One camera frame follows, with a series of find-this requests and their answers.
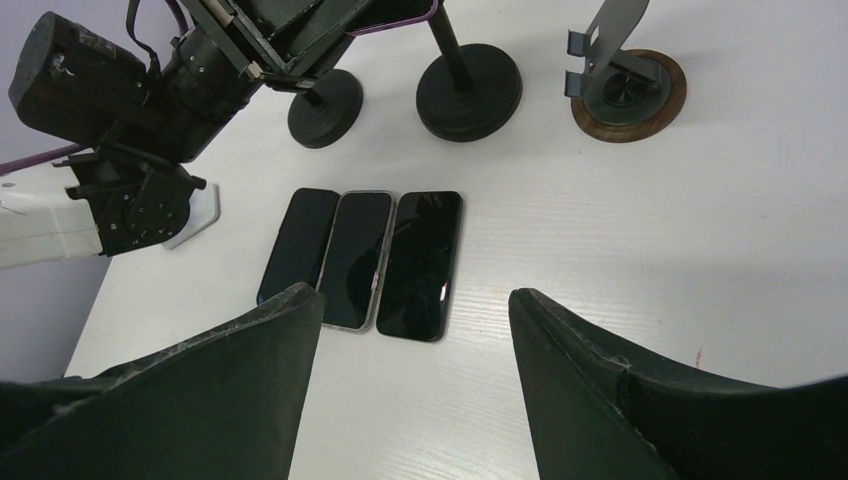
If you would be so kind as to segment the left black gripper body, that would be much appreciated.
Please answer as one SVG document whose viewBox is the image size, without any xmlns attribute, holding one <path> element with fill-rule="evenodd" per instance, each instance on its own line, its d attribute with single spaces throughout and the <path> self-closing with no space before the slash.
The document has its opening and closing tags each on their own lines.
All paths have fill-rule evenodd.
<svg viewBox="0 0 848 480">
<path fill-rule="evenodd" d="M 352 43 L 369 0 L 184 1 L 236 71 L 275 90 L 307 90 Z"/>
</svg>

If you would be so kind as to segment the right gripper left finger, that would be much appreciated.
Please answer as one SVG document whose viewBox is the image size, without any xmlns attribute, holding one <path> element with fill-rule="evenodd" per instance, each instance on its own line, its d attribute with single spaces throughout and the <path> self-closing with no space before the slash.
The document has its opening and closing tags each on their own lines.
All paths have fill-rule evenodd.
<svg viewBox="0 0 848 480">
<path fill-rule="evenodd" d="M 1 385 L 5 479 L 285 479 L 325 301 L 298 283 L 83 378 Z"/>
</svg>

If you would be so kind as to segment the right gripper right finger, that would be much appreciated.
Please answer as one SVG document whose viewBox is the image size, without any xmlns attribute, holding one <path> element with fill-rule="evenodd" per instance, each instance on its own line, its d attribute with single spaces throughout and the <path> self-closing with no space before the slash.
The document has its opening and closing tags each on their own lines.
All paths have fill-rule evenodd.
<svg viewBox="0 0 848 480">
<path fill-rule="evenodd" d="M 847 381 L 775 388 L 671 360 L 540 291 L 509 322 L 543 479 L 843 479 Z"/>
</svg>

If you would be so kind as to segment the black phone stand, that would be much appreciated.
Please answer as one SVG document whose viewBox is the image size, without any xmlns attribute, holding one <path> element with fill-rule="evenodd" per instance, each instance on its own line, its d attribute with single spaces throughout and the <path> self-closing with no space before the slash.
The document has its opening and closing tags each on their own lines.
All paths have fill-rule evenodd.
<svg viewBox="0 0 848 480">
<path fill-rule="evenodd" d="M 417 86 L 422 124 L 434 136 L 457 143 L 495 133 L 520 104 L 523 80 L 518 65 L 496 46 L 459 44 L 441 1 L 428 25 L 441 55 Z"/>
<path fill-rule="evenodd" d="M 361 82 L 349 71 L 333 69 L 312 89 L 293 98 L 287 117 L 289 132 L 306 148 L 327 147 L 354 125 L 363 101 Z"/>
</svg>

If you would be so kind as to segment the brown base phone stand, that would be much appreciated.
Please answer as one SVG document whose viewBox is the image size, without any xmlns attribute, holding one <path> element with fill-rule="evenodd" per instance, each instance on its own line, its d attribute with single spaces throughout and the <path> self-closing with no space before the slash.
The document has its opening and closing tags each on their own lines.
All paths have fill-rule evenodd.
<svg viewBox="0 0 848 480">
<path fill-rule="evenodd" d="M 576 125 L 608 143 L 630 143 L 668 127 L 682 111 L 687 80 L 673 58 L 623 45 L 643 19 L 649 2 L 606 0 L 589 27 L 569 31 L 567 54 L 583 70 L 567 71 L 564 95 Z"/>
</svg>

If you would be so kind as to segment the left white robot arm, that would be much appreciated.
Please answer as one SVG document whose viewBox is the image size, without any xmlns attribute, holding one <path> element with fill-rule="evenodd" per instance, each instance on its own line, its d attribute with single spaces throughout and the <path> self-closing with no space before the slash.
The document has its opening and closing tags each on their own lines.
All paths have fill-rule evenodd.
<svg viewBox="0 0 848 480">
<path fill-rule="evenodd" d="M 195 160 L 261 87 L 306 92 L 338 60 L 365 1 L 188 1 L 172 55 L 146 59 L 55 12 L 31 29 L 8 96 L 68 147 L 1 168 L 1 265 L 157 245 L 188 224 Z"/>
</svg>

